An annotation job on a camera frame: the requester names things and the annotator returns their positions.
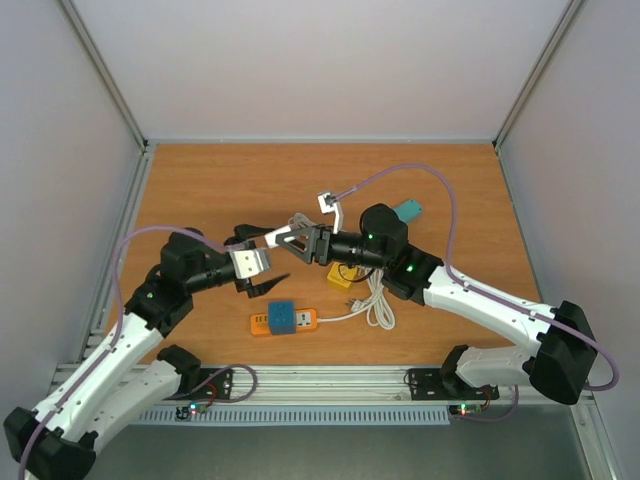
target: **white cable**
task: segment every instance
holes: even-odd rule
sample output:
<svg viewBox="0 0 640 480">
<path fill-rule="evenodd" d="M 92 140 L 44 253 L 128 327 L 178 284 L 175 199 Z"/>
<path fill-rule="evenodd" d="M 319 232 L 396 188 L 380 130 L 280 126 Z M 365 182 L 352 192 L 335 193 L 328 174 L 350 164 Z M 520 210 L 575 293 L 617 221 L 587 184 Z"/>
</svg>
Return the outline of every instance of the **white cable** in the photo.
<svg viewBox="0 0 640 480">
<path fill-rule="evenodd" d="M 302 214 L 296 213 L 289 219 L 289 225 L 297 228 L 304 228 L 316 225 L 309 218 Z M 364 271 L 364 275 L 368 275 L 371 269 L 361 269 Z M 371 290 L 371 295 L 364 299 L 352 299 L 351 300 L 351 313 L 342 315 L 341 317 L 333 318 L 318 318 L 318 322 L 339 322 L 341 320 L 347 320 L 352 317 L 356 317 L 362 313 L 367 313 L 367 323 L 372 327 L 382 327 L 385 330 L 391 330 L 396 326 L 396 317 L 393 314 L 391 305 L 384 296 L 384 287 L 382 286 L 382 270 L 376 270 L 367 278 L 367 285 Z M 374 318 L 371 318 L 371 311 L 373 311 Z"/>
</svg>

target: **white panel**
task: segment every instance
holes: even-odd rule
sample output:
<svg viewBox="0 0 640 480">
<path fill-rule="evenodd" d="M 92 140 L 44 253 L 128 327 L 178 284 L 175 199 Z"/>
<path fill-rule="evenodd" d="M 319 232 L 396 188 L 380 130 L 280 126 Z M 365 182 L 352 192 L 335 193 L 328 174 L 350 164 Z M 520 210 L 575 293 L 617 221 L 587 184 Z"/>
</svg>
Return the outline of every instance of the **white panel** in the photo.
<svg viewBox="0 0 640 480">
<path fill-rule="evenodd" d="M 0 32 L 4 419 L 71 360 L 137 151 L 55 2 L 0 2 Z"/>
<path fill-rule="evenodd" d="M 502 152 L 545 301 L 581 304 L 620 363 L 619 386 L 596 398 L 629 479 L 640 478 L 638 25 L 635 0 L 587 2 Z"/>
<path fill-rule="evenodd" d="M 566 0 L 76 0 L 149 138 L 492 140 Z"/>
</svg>

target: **ribbed metal strip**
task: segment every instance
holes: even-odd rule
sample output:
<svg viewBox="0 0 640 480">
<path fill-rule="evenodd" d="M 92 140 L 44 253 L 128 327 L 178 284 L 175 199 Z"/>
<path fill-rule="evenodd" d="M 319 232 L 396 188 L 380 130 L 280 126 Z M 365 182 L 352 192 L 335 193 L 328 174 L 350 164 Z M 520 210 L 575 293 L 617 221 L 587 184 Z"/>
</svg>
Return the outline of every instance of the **ribbed metal strip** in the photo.
<svg viewBox="0 0 640 480">
<path fill-rule="evenodd" d="M 201 427 L 323 426 L 323 425 L 449 425 L 446 407 L 438 406 L 220 406 L 188 420 L 176 418 L 176 408 L 148 410 L 135 425 Z"/>
</svg>

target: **purple cable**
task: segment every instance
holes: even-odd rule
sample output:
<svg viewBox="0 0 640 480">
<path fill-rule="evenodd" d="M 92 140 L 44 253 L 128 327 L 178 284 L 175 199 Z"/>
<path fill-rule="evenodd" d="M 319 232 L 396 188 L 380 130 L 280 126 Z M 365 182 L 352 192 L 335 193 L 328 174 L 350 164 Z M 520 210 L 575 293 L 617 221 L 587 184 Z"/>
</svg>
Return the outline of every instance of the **purple cable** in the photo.
<svg viewBox="0 0 640 480">
<path fill-rule="evenodd" d="M 501 415 L 499 417 L 492 417 L 492 418 L 470 416 L 470 415 L 451 415 L 451 416 L 453 418 L 459 418 L 461 420 L 471 420 L 474 422 L 481 422 L 481 423 L 502 422 L 508 419 L 509 417 L 511 417 L 515 413 L 516 409 L 518 408 L 519 401 L 520 401 L 520 390 L 518 389 L 517 385 L 514 385 L 513 386 L 513 403 L 511 404 L 511 407 L 509 408 L 509 410 L 507 410 L 507 412 L 504 415 Z"/>
<path fill-rule="evenodd" d="M 352 193 L 355 193 L 358 190 L 360 190 L 362 187 L 369 185 L 370 183 L 374 182 L 375 180 L 378 180 L 380 177 L 383 177 L 389 173 L 397 172 L 398 170 L 406 170 L 410 168 L 418 168 L 421 170 L 426 170 L 427 172 L 435 175 L 440 180 L 440 182 L 442 182 L 444 187 L 447 189 L 447 193 L 449 194 L 449 200 L 451 201 L 451 225 L 449 227 L 449 240 L 447 241 L 447 250 L 446 250 L 445 259 L 444 259 L 445 270 L 447 272 L 447 275 L 449 275 L 449 278 L 451 278 L 451 280 L 456 282 L 458 285 L 465 287 L 467 290 L 477 293 L 478 295 L 482 295 L 483 297 L 493 300 L 494 302 L 499 303 L 500 305 L 511 308 L 518 313 L 530 315 L 531 311 L 526 307 L 523 307 L 522 305 L 518 305 L 516 303 L 512 303 L 509 300 L 506 300 L 491 292 L 486 292 L 474 285 L 465 284 L 466 282 L 461 278 L 458 278 L 456 274 L 453 272 L 451 268 L 451 257 L 453 255 L 453 244 L 456 238 L 456 227 L 458 225 L 458 202 L 456 200 L 456 194 L 453 191 L 453 187 L 451 186 L 449 181 L 446 179 L 444 175 L 442 175 L 442 173 L 437 171 L 435 168 L 429 167 L 428 165 L 423 165 L 421 163 L 403 163 L 401 165 L 396 165 L 395 167 L 386 168 L 381 172 L 376 173 L 372 177 L 367 178 L 363 182 L 360 182 L 357 185 L 351 187 L 350 189 L 345 190 L 344 192 L 336 195 L 335 201 L 339 201 L 345 197 L 348 197 Z M 549 318 L 546 315 L 536 313 L 534 317 L 570 335 L 573 335 L 578 340 L 581 340 L 587 345 L 589 345 L 590 347 L 594 348 L 598 353 L 600 353 L 605 358 L 605 360 L 607 360 L 607 362 L 609 363 L 609 366 L 611 367 L 611 380 L 608 383 L 605 383 L 604 385 L 596 385 L 596 386 L 586 385 L 585 390 L 589 390 L 592 392 L 603 392 L 605 390 L 611 390 L 613 387 L 615 387 L 618 384 L 618 381 L 620 380 L 620 370 L 618 369 L 618 365 L 613 359 L 613 355 L 609 352 L 607 348 L 603 347 L 593 339 L 587 337 L 585 334 L 571 327 L 568 327 L 567 325 L 560 323 L 553 318 Z"/>
<path fill-rule="evenodd" d="M 111 340 L 111 343 L 110 343 L 110 346 L 112 348 L 115 347 L 116 343 L 118 343 L 118 340 L 120 339 L 120 333 L 122 332 L 122 328 L 124 327 L 124 302 L 122 300 L 122 291 L 120 290 L 120 279 L 118 278 L 118 261 L 120 260 L 120 255 L 122 254 L 122 250 L 131 240 L 136 238 L 138 235 L 142 235 L 143 233 L 148 233 L 148 232 L 181 233 L 182 235 L 186 235 L 187 237 L 200 240 L 202 243 L 204 243 L 208 247 L 213 248 L 214 250 L 218 250 L 221 252 L 225 251 L 225 248 L 222 245 L 212 242 L 211 240 L 209 240 L 208 238 L 202 235 L 192 232 L 191 230 L 187 230 L 185 228 L 180 228 L 180 227 L 174 227 L 172 225 L 151 225 L 149 227 L 144 227 L 134 232 L 131 232 L 129 235 L 127 235 L 122 240 L 120 240 L 120 242 L 118 242 L 118 244 L 116 245 L 116 248 L 113 250 L 113 253 L 111 255 L 111 263 L 110 263 L 111 281 L 112 281 L 111 286 L 112 288 L 115 288 L 115 291 L 116 291 L 116 302 L 117 302 L 118 312 L 119 312 L 118 320 L 116 323 L 115 335 L 113 336 L 113 339 Z M 80 388 L 80 386 L 85 382 L 85 380 L 89 378 L 89 376 L 95 371 L 96 368 L 98 368 L 98 366 L 104 361 L 105 358 L 107 358 L 108 355 L 109 355 L 109 350 L 103 351 L 98 356 L 98 358 L 96 358 L 96 360 L 84 371 L 84 373 L 78 377 L 78 379 L 73 383 L 73 385 L 71 385 L 71 387 L 69 387 L 69 389 L 60 397 L 60 400 L 56 402 L 55 404 L 56 410 L 50 411 L 35 428 L 31 436 L 29 437 L 27 444 L 25 445 L 24 451 L 22 452 L 22 456 L 20 457 L 20 467 L 18 469 L 19 480 L 24 480 L 26 471 L 27 471 L 27 459 L 29 458 L 29 454 L 31 453 L 31 450 L 35 445 L 37 438 L 45 429 L 45 427 L 47 426 L 47 423 L 49 423 L 49 421 L 53 418 L 55 411 L 62 408 L 62 406 L 66 403 L 66 401 L 71 397 L 71 395 L 73 395 L 76 392 L 76 390 Z M 252 390 L 248 395 L 250 395 L 254 391 L 255 391 L 255 388 L 252 388 Z"/>
<path fill-rule="evenodd" d="M 229 400 L 216 400 L 216 399 L 214 399 L 214 402 L 215 403 L 238 403 L 238 402 L 242 402 L 243 400 L 246 400 L 251 395 L 253 395 L 253 393 L 258 388 L 258 374 L 249 365 L 244 365 L 242 363 L 234 363 L 234 364 L 228 365 L 228 366 L 226 366 L 224 368 L 221 368 L 217 372 L 212 373 L 211 375 L 209 375 L 206 378 L 206 380 L 203 380 L 200 383 L 200 385 L 197 385 L 196 387 L 194 387 L 193 390 L 191 390 L 189 393 L 180 393 L 178 395 L 171 395 L 170 397 L 167 398 L 167 400 L 179 400 L 181 398 L 187 397 L 187 396 L 191 395 L 192 393 L 197 392 L 198 390 L 200 390 L 202 387 L 204 387 L 207 383 L 209 383 L 211 380 L 216 378 L 218 375 L 221 375 L 221 374 L 223 374 L 225 372 L 228 372 L 232 368 L 242 368 L 242 369 L 246 370 L 247 372 L 249 372 L 249 375 L 251 375 L 251 379 L 253 381 L 253 383 L 251 384 L 251 388 L 249 389 L 249 391 L 247 393 L 245 393 L 244 395 L 239 396 L 238 398 L 231 398 Z"/>
</svg>

